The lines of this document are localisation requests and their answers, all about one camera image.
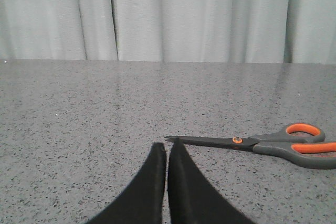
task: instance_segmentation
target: gray handle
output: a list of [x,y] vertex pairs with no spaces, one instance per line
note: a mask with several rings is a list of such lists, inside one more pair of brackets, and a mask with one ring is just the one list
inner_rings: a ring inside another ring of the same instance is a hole
[[[306,132],[310,136],[294,136],[293,132]],[[291,123],[285,125],[279,132],[250,136],[259,141],[290,142],[290,143],[317,143],[323,142],[326,135],[320,128],[307,123]]]
[[253,152],[258,154],[266,154],[277,157],[282,157],[291,161],[292,163],[311,169],[335,169],[336,168],[336,156],[335,157],[315,157],[304,155],[293,149],[292,146],[308,147],[309,149],[317,149],[322,151],[314,151],[313,153],[320,152],[336,152],[336,142],[332,143],[303,143],[293,144],[285,142],[260,142],[253,147]]

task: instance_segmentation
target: orange-handled scissors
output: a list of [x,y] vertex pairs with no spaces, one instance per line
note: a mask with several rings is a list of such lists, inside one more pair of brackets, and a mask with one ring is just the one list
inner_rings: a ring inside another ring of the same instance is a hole
[[313,153],[336,152],[336,142],[322,143],[326,135],[320,128],[307,123],[291,123],[279,132],[248,138],[212,138],[166,136],[168,141],[180,139],[185,144],[233,148],[285,158],[296,165],[313,169],[335,169],[336,155],[312,156]]

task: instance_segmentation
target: gray countertop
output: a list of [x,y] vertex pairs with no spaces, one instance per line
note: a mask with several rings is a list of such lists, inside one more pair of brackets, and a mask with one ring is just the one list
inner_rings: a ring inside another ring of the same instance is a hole
[[[0,101],[2,223],[85,223],[165,135],[245,137],[303,121],[336,140],[331,65],[2,60]],[[336,223],[336,170],[186,148],[255,222]]]

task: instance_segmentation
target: curtain fold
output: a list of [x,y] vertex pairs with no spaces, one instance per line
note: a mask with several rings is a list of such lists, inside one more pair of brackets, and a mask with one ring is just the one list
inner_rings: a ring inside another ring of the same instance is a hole
[[111,0],[78,0],[88,60],[117,60]]
[[85,59],[78,0],[1,0],[1,58]]
[[0,0],[0,58],[336,64],[336,0]]

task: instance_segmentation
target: scissor blade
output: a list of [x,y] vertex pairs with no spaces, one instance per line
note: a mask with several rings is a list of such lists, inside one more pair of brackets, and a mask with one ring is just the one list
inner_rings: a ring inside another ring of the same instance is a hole
[[167,141],[175,142],[181,140],[184,144],[199,146],[208,146],[216,148],[233,148],[242,151],[253,151],[253,146],[259,143],[252,138],[243,138],[241,143],[235,143],[232,138],[215,138],[215,137],[197,137],[197,136],[166,136]]

